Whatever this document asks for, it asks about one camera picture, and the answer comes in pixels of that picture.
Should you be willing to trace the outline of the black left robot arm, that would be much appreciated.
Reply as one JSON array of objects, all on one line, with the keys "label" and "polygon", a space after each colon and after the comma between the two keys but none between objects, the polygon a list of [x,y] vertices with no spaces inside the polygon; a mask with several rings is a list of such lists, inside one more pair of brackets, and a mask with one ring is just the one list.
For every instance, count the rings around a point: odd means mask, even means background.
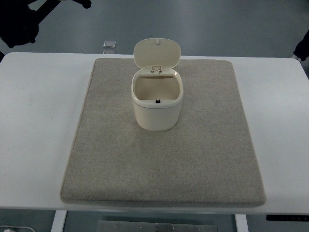
[{"label": "black left robot arm", "polygon": [[0,2],[0,39],[9,48],[36,42],[39,24],[60,4],[47,0],[37,10],[30,9],[33,0]]}]

